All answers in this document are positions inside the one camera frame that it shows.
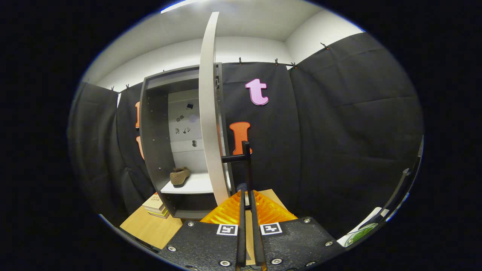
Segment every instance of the white wall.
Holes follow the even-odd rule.
[[[201,54],[202,39],[184,41],[165,46],[121,65],[95,85],[115,91],[122,91],[125,85],[130,86],[141,83],[144,77],[153,75],[162,70],[182,68],[198,65]],[[293,62],[288,47],[284,42],[251,37],[217,37],[216,62],[238,62],[239,57],[243,62]]]
[[[289,54],[296,63],[316,53],[324,46],[362,31],[346,19],[322,10],[300,25],[286,40]]]

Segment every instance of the black fabric backdrop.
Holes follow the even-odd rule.
[[[245,84],[260,79],[269,101],[252,103]],[[253,189],[273,189],[288,210],[294,210],[299,196],[300,135],[295,95],[285,65],[274,63],[223,63],[223,94],[229,151],[234,151],[234,133],[229,125],[249,122],[248,140],[252,153]],[[232,163],[234,184],[246,181],[244,163]]]
[[[137,108],[135,104],[141,97],[142,83],[123,90],[117,107],[117,137],[122,158],[126,164],[122,179],[122,193],[129,214],[139,208],[155,189],[150,181],[146,164],[135,140],[140,136],[137,122]]]
[[[125,169],[116,132],[118,93],[81,82],[69,115],[67,139],[74,173],[97,214],[119,226],[127,217]]]
[[[413,166],[421,108],[402,67],[366,33],[316,52],[290,77],[301,134],[295,212],[338,238],[382,207]]]

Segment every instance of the book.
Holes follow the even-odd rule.
[[[159,195],[157,194],[157,192],[154,193],[154,195],[152,195],[150,198],[148,198],[148,200],[146,200],[146,202],[144,202],[144,204],[142,204],[142,206],[148,210],[148,211],[151,211],[151,212],[156,212],[156,213],[162,213],[162,211],[164,210],[164,204],[162,203]]]
[[[169,212],[167,211],[167,208],[164,208],[162,212],[151,212],[147,211],[150,215],[155,216],[155,217],[162,217],[166,219],[169,216]]]

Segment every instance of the gray shelf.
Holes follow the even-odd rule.
[[[221,77],[221,64],[216,65],[217,75]],[[140,97],[140,136],[147,171],[159,197],[173,217],[183,219],[202,219],[217,207],[211,193],[162,193],[170,182],[169,174],[175,167],[171,136],[169,133],[169,94],[199,88],[199,65],[169,70],[144,79]],[[222,84],[220,84],[219,104],[221,118],[225,127],[222,111]],[[227,137],[223,136],[226,150]],[[228,176],[231,194],[235,192],[231,168],[228,163]]]

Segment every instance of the brown shoe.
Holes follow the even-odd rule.
[[[169,174],[169,177],[171,177],[171,183],[173,184],[174,187],[179,188],[183,187],[186,179],[191,175],[191,171],[183,166],[183,167],[178,167],[174,168],[174,172],[171,172]]]

